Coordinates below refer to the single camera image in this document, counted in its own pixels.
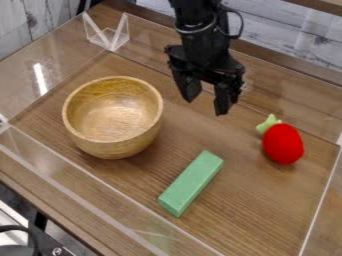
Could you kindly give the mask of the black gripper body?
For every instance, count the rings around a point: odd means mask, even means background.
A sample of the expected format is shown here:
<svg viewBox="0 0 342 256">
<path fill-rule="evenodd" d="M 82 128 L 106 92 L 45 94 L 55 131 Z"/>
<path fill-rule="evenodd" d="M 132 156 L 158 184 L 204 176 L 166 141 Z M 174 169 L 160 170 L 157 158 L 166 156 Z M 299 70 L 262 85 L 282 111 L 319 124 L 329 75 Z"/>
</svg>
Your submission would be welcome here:
<svg viewBox="0 0 342 256">
<path fill-rule="evenodd" d="M 181 38 L 181 44 L 165 48 L 172 72 L 174 69 L 197 71 L 201 83 L 214 86 L 226 83 L 241 94 L 246 68 L 230 54 L 230 39 L 218 30 L 181 34 Z"/>
</svg>

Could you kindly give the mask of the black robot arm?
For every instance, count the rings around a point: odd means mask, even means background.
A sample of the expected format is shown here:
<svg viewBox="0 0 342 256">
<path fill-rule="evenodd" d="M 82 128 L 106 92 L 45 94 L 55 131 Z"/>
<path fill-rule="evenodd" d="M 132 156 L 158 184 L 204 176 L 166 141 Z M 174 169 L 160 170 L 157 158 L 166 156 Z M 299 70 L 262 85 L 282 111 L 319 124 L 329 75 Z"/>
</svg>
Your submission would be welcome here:
<svg viewBox="0 0 342 256">
<path fill-rule="evenodd" d="M 202 92 L 202 82 L 214 85 L 214 108 L 217 115 L 226 115 L 238 102 L 244 87 L 246 68 L 230 54 L 230 42 L 238 39 L 230 33 L 229 13 L 241 13 L 225 6 L 221 0 L 169 0 L 176 11 L 176 30 L 181 45 L 168 45 L 169 66 L 173 77 L 188 102 Z"/>
</svg>

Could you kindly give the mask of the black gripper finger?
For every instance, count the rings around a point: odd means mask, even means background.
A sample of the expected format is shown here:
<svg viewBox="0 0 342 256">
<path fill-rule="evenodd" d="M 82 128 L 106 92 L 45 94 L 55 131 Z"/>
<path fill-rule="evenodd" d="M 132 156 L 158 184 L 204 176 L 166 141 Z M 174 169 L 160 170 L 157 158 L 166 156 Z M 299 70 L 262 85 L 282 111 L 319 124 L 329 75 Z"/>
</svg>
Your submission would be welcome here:
<svg viewBox="0 0 342 256">
<path fill-rule="evenodd" d="M 214 91 L 216 114 L 218 116 L 226 115 L 233 105 L 238 102 L 240 93 L 237 92 L 236 88 L 226 83 L 217 84 L 214 86 Z"/>
<path fill-rule="evenodd" d="M 174 69 L 173 77 L 184 99 L 193 102 L 202 92 L 201 75 L 197 71 Z"/>
</svg>

